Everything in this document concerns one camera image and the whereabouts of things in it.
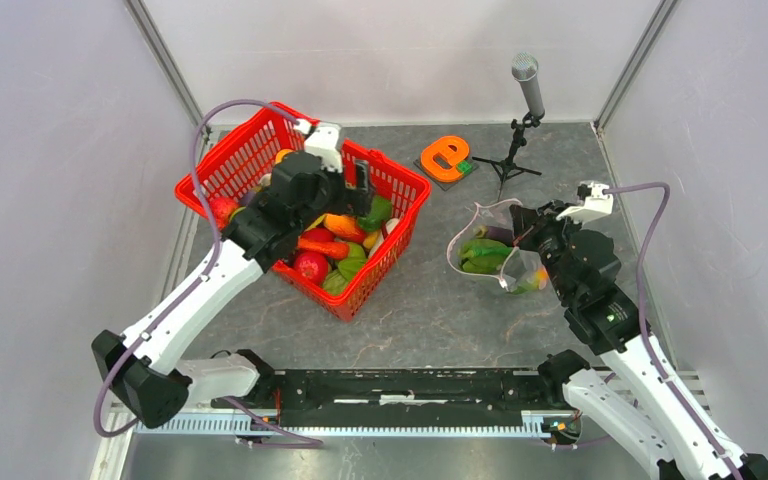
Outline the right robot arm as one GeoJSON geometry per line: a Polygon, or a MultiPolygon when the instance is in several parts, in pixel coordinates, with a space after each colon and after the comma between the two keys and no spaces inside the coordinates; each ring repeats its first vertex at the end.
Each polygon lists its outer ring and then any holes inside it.
{"type": "Polygon", "coordinates": [[[612,393],[567,350],[541,365],[540,400],[591,417],[653,479],[768,479],[768,459],[744,451],[701,407],[617,285],[614,242],[563,216],[566,203],[510,207],[515,247],[537,254],[570,330],[624,381],[638,404],[612,393]]]}

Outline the purple toy eggplant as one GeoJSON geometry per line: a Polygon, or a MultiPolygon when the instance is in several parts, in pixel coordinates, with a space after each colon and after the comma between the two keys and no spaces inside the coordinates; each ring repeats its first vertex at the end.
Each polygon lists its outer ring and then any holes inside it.
{"type": "Polygon", "coordinates": [[[480,239],[493,240],[511,247],[514,243],[514,234],[510,229],[480,225],[475,230],[475,237],[480,239]]]}

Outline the clear dotted zip bag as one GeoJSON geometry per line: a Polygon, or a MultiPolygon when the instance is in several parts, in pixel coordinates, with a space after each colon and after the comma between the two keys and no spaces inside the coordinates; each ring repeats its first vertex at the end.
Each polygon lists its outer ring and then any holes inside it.
{"type": "Polygon", "coordinates": [[[468,223],[449,241],[448,265],[470,281],[501,295],[540,291],[549,276],[537,254],[514,244],[511,209],[517,199],[490,205],[475,203],[468,223]]]}

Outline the green toy leafy vegetable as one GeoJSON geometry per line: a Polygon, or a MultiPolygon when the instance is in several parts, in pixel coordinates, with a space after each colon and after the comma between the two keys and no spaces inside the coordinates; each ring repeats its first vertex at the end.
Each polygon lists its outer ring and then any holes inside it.
{"type": "Polygon", "coordinates": [[[510,295],[521,295],[543,290],[549,283],[549,275],[544,267],[527,271],[515,286],[506,291],[510,295]]]}

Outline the green toy bell pepper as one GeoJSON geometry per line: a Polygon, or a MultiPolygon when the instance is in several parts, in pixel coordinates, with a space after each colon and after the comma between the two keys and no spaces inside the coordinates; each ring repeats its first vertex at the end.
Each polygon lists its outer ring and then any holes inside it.
{"type": "Polygon", "coordinates": [[[362,230],[371,233],[379,230],[391,218],[392,212],[391,201],[380,195],[375,195],[369,212],[365,216],[358,217],[356,223],[362,230]]]}

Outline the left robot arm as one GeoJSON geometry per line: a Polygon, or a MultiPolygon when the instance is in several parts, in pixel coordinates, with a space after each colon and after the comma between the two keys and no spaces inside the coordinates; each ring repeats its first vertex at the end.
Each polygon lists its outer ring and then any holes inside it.
{"type": "Polygon", "coordinates": [[[104,388],[145,427],[166,424],[189,403],[230,396],[257,408],[272,399],[273,379],[240,354],[195,361],[182,355],[237,294],[290,256],[318,217],[370,211],[368,163],[355,162],[355,185],[323,163],[306,152],[286,155],[270,184],[231,215],[199,270],[125,332],[105,330],[93,340],[104,388]]]}

